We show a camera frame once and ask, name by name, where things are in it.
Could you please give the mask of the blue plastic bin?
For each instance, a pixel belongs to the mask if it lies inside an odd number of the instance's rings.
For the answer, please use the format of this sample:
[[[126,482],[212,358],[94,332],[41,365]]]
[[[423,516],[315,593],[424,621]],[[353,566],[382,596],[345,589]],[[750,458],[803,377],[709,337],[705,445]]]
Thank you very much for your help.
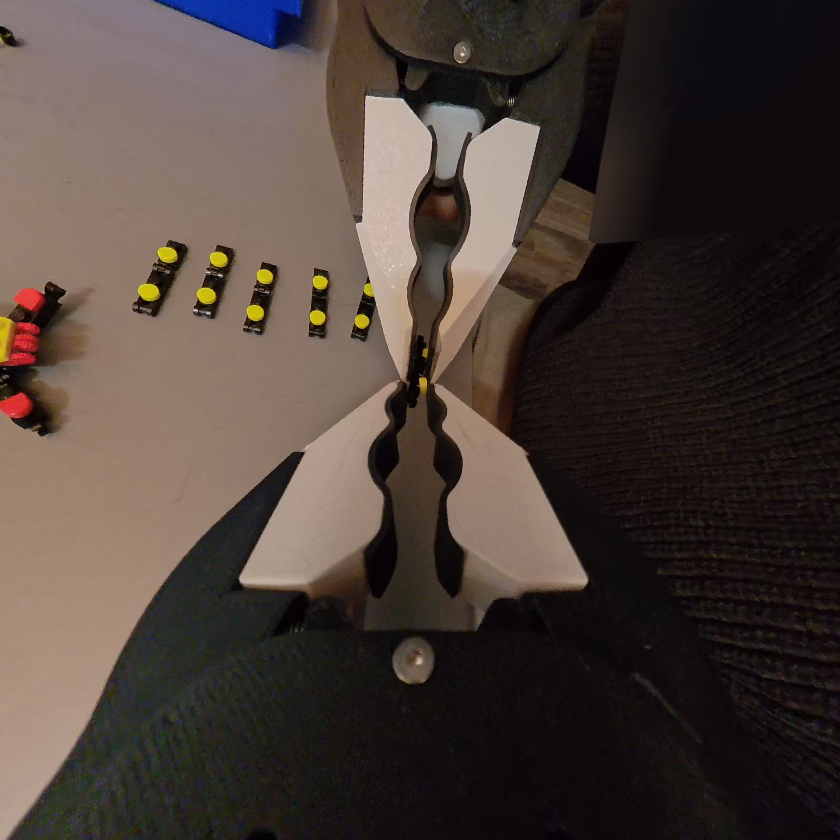
[[[157,3],[270,49],[277,49],[296,38],[305,11],[302,1]]]

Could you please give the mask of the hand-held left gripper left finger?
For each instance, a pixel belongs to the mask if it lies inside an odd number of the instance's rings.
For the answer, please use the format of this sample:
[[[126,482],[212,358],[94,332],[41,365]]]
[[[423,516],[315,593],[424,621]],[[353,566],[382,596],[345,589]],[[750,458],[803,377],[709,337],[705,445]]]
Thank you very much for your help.
[[[381,597],[396,568],[387,479],[399,460],[406,385],[381,388],[312,441],[239,576],[310,599]]]

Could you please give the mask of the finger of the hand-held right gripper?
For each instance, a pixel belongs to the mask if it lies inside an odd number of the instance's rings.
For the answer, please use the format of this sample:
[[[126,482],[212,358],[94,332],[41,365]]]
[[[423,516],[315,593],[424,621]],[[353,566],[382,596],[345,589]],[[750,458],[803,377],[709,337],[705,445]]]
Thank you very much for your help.
[[[402,98],[364,99],[362,217],[356,225],[375,305],[397,373],[408,381],[421,258],[417,203],[434,175],[436,139]]]
[[[430,384],[456,357],[516,253],[539,135],[538,124],[507,117],[465,139],[455,177],[464,227],[447,264],[446,299],[429,354]]]

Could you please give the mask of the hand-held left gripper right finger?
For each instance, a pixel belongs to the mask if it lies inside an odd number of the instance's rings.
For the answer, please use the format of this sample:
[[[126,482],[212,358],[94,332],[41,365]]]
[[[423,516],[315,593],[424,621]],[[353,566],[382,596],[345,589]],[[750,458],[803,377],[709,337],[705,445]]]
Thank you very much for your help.
[[[434,557],[452,597],[576,592],[589,581],[523,448],[441,385],[428,387],[444,482]]]

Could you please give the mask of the black lego strip yellow tiles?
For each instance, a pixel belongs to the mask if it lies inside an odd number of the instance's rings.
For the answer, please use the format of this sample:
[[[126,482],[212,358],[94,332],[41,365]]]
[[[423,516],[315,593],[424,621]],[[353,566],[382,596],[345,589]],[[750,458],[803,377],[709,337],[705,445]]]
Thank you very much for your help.
[[[311,338],[324,339],[327,335],[329,289],[329,272],[325,269],[314,269],[311,279],[311,303],[308,326],[308,335]]]
[[[368,339],[373,317],[375,315],[375,294],[368,277],[362,289],[360,303],[353,319],[351,338],[361,342]]]
[[[245,310],[243,331],[262,335],[266,330],[271,304],[277,288],[279,270],[274,264],[263,261],[255,273],[255,283]]]
[[[151,318],[159,315],[172,290],[188,253],[184,243],[169,240],[156,250],[156,259],[147,280],[138,287],[132,310]]]

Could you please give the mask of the yellow black lego model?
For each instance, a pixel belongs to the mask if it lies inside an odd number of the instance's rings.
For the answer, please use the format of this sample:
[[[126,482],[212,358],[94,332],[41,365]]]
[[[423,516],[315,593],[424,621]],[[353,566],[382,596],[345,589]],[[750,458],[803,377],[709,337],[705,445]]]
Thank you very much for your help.
[[[53,282],[42,290],[24,288],[14,295],[13,310],[1,317],[1,413],[15,426],[40,437],[51,433],[51,418],[28,393],[22,378],[38,365],[41,338],[62,309],[66,294]]]

